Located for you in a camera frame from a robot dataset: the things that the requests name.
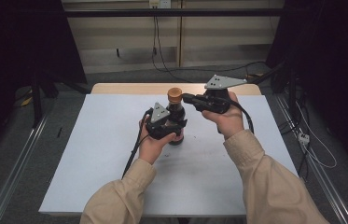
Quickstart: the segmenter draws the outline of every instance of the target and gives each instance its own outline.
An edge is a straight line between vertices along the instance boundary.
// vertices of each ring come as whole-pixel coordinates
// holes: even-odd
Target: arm
[[[152,166],[162,148],[175,138],[175,134],[155,140],[147,136],[144,125],[136,160],[123,177],[107,183],[92,195],[86,204],[80,223],[139,223],[143,214],[144,192],[153,181],[156,170]]]
[[[232,92],[230,98],[238,101]],[[239,109],[202,114],[224,134],[224,145],[243,180],[248,223],[327,223],[300,179],[265,155],[256,137],[244,130]]]

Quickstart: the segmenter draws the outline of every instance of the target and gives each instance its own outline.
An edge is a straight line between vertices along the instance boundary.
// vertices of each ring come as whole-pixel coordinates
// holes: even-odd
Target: sleeve
[[[265,155],[249,130],[236,133],[224,146],[243,180],[248,223],[327,223],[302,181]]]
[[[139,223],[144,192],[155,176],[152,165],[136,160],[122,180],[109,182],[92,195],[80,223]]]

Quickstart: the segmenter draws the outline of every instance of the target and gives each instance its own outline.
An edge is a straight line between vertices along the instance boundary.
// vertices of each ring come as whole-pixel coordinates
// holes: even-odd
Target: brown bottle
[[[170,102],[167,106],[167,109],[170,111],[170,117],[168,118],[165,125],[175,125],[179,121],[185,119],[185,108],[182,106],[182,90],[179,88],[171,88],[168,90],[168,101]],[[170,142],[170,145],[177,146],[183,142],[185,136],[183,135],[183,128],[180,132],[180,135],[177,136],[173,141]]]

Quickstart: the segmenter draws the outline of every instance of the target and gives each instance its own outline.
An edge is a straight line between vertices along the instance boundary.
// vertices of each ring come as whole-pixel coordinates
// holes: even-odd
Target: white tabletop
[[[239,100],[266,153],[296,174],[265,97]],[[80,215],[98,188],[120,179],[138,121],[155,102],[166,105],[166,95],[88,95],[39,212]],[[242,181],[223,147],[223,136],[194,106],[184,104],[184,108],[185,140],[178,147],[167,145],[155,162],[158,174],[146,190],[144,216],[245,215]]]

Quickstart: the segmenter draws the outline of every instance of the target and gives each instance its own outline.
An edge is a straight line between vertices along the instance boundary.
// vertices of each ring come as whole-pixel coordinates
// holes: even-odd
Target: human hand
[[[237,96],[234,92],[229,92],[230,99],[238,103]],[[211,111],[203,110],[202,115],[216,123],[217,128],[224,135],[224,138],[227,140],[236,133],[244,130],[244,120],[242,111],[231,105],[230,109],[224,114],[217,114]]]
[[[142,127],[141,137],[139,139],[140,141],[143,140],[141,142],[141,145],[139,146],[139,159],[147,161],[148,163],[153,165],[153,163],[161,154],[162,148],[167,145],[167,143],[174,140],[175,137],[176,133],[170,133],[160,140],[154,139],[148,136],[148,131],[144,123],[144,126]]]

